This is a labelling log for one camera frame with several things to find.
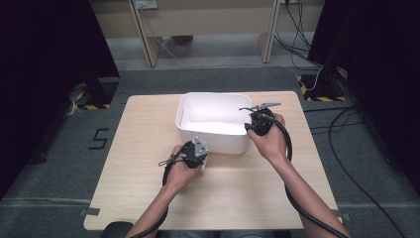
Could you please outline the wall power socket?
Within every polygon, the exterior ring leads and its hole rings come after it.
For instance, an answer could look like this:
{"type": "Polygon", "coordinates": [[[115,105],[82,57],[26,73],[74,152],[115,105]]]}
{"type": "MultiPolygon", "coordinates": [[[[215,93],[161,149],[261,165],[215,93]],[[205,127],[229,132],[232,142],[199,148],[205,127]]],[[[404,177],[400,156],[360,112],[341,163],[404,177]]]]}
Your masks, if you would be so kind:
{"type": "Polygon", "coordinates": [[[156,9],[158,7],[157,0],[134,0],[139,10],[156,9]]]}

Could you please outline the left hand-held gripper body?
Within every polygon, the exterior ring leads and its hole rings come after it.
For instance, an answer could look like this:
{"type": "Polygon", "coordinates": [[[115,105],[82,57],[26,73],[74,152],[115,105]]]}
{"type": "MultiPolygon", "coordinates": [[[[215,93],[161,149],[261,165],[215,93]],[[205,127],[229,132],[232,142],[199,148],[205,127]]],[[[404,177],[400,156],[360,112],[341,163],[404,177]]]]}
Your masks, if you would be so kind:
{"type": "Polygon", "coordinates": [[[183,145],[180,156],[189,168],[195,169],[202,165],[203,160],[207,159],[208,149],[198,137],[195,137],[183,145]]]}

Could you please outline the person's left hand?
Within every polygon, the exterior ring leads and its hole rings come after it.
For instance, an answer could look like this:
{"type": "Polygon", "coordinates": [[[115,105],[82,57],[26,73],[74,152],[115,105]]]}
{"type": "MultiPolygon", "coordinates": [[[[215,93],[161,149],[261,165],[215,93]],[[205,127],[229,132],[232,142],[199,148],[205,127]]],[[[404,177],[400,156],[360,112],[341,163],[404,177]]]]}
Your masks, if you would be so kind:
{"type": "Polygon", "coordinates": [[[201,167],[190,168],[182,157],[176,157],[172,163],[166,184],[163,186],[170,193],[177,194],[201,173],[201,167]]]}

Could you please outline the black curtain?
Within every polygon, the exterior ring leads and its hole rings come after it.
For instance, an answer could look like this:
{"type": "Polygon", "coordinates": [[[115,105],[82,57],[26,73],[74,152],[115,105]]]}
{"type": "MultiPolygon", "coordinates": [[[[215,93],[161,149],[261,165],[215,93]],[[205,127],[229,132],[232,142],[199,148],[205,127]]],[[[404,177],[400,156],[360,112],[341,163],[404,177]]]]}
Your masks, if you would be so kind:
{"type": "Polygon", "coordinates": [[[118,75],[90,0],[0,0],[0,199],[41,153],[73,87],[118,75]]]}
{"type": "Polygon", "coordinates": [[[420,195],[420,0],[325,0],[309,57],[340,67],[420,195]]]}

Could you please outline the stand base with hazard tape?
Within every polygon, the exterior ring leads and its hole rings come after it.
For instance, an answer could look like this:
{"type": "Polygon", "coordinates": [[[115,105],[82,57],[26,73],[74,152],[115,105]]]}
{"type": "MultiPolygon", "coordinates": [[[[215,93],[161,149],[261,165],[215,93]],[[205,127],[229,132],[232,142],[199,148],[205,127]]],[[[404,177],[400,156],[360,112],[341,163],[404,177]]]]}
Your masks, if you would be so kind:
{"type": "Polygon", "coordinates": [[[345,101],[343,90],[334,79],[319,79],[316,74],[297,76],[301,93],[307,101],[345,101]]]}
{"type": "Polygon", "coordinates": [[[118,81],[100,81],[95,84],[84,84],[76,87],[73,98],[70,98],[72,110],[109,109],[114,94],[119,86],[118,81]]]}

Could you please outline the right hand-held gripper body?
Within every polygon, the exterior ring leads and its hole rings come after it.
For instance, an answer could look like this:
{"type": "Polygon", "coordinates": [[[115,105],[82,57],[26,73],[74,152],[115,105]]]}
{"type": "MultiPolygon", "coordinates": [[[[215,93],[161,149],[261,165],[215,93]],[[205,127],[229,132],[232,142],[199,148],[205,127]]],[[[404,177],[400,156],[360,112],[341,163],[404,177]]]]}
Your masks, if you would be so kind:
{"type": "Polygon", "coordinates": [[[243,107],[243,110],[251,111],[251,122],[250,124],[255,125],[254,131],[259,136],[266,135],[272,125],[276,125],[278,128],[281,127],[279,122],[274,118],[270,107],[278,106],[279,102],[267,102],[252,107],[243,107]]]}

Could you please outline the person's legs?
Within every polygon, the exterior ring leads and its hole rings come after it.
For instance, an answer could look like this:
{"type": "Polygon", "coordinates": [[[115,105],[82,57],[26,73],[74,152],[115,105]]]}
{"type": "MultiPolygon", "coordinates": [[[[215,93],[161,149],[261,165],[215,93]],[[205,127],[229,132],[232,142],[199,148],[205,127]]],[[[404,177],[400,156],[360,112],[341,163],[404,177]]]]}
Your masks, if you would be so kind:
{"type": "Polygon", "coordinates": [[[162,231],[160,238],[275,238],[275,235],[263,230],[225,230],[218,235],[210,230],[169,230],[162,231]]]}

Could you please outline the white plastic bin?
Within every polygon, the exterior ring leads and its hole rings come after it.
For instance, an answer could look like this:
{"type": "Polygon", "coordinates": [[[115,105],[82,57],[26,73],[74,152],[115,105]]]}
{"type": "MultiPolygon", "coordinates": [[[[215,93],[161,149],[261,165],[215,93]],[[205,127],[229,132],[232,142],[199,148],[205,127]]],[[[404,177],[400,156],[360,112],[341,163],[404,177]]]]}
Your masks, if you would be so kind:
{"type": "Polygon", "coordinates": [[[179,101],[175,125],[183,141],[197,137],[210,153],[240,155],[248,148],[251,106],[244,94],[189,92],[179,101]]]}

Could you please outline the person's right hand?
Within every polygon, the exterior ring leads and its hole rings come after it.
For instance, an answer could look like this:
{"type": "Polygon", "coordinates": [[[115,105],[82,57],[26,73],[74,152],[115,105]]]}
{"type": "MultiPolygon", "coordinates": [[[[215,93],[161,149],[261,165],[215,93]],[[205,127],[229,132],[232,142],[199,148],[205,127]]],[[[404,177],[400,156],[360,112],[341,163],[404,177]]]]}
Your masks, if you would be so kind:
{"type": "Polygon", "coordinates": [[[272,124],[268,133],[263,136],[259,136],[252,130],[248,131],[248,136],[260,154],[272,165],[288,162],[285,137],[275,124],[272,124]]]}

